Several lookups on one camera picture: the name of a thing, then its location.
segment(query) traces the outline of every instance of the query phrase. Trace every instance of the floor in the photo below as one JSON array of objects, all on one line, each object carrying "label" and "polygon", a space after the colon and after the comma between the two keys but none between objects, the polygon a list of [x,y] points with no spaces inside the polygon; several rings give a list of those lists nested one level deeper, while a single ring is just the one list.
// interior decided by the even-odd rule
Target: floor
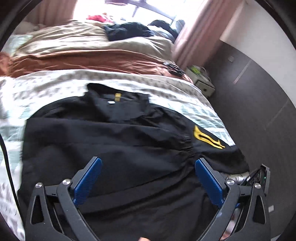
[{"label": "floor", "polygon": [[267,72],[226,43],[205,68],[216,88],[209,101],[250,170],[270,167],[271,236],[279,235],[296,211],[296,108]]}]

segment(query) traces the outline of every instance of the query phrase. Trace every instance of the cable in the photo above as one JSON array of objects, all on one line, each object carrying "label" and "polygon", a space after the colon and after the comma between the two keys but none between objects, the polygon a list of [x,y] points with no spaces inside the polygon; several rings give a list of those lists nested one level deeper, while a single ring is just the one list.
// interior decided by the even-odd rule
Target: cable
[{"label": "cable", "polygon": [[11,172],[10,172],[10,167],[9,167],[9,161],[8,161],[8,155],[7,155],[6,146],[5,146],[5,143],[4,143],[4,140],[2,138],[1,133],[0,133],[0,146],[1,146],[1,149],[2,149],[2,152],[3,152],[5,166],[6,166],[6,171],[7,171],[8,179],[9,179],[9,182],[10,182],[12,194],[13,194],[13,197],[15,198],[15,203],[17,205],[17,209],[19,211],[20,218],[22,220],[22,223],[24,224],[24,218],[23,218],[22,213],[20,212],[20,203],[18,202],[17,195],[16,195],[16,192],[15,192],[15,187],[13,185],[13,181],[12,181],[12,177],[11,177]]}]

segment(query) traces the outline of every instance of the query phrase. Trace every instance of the black clothing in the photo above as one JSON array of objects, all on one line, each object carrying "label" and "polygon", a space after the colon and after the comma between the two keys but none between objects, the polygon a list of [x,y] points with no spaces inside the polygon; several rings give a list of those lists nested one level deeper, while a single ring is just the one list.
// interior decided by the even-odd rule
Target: black clothing
[{"label": "black clothing", "polygon": [[164,30],[168,31],[175,39],[179,35],[176,30],[172,29],[170,25],[163,20],[154,20],[151,23],[149,23],[148,26],[156,26],[159,28],[163,28]]},{"label": "black clothing", "polygon": [[240,150],[182,114],[150,104],[148,95],[93,83],[88,90],[27,120],[18,191],[22,212],[37,182],[59,184],[98,156],[102,171],[80,210],[101,240],[196,240],[217,208],[194,163],[204,157],[215,170],[246,172]]},{"label": "black clothing", "polygon": [[137,22],[104,26],[104,29],[109,41],[154,36],[154,33],[147,26]]}]

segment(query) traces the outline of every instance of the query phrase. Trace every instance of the patterned bed sheet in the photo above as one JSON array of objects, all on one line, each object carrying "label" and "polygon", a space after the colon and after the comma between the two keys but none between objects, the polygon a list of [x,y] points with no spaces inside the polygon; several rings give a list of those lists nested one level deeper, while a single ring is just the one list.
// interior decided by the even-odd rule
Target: patterned bed sheet
[{"label": "patterned bed sheet", "polygon": [[[149,95],[149,101],[175,110],[234,145],[221,119],[201,91],[180,79],[95,70],[39,71],[18,78],[0,77],[0,133],[7,147],[15,189],[21,182],[22,138],[26,119],[56,100],[82,96],[88,83]],[[237,180],[247,173],[236,175]],[[8,225],[24,240],[25,234],[10,190],[3,153],[0,151],[0,206]]]}]

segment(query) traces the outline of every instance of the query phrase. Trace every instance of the brown blanket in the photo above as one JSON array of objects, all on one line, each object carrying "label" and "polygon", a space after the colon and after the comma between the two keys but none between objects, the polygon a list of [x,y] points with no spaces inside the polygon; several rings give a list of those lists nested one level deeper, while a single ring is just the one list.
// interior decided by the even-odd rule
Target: brown blanket
[{"label": "brown blanket", "polygon": [[130,74],[155,74],[191,82],[188,76],[172,75],[161,60],[126,50],[73,50],[8,59],[1,55],[0,75],[19,77],[40,70],[94,69]]}]

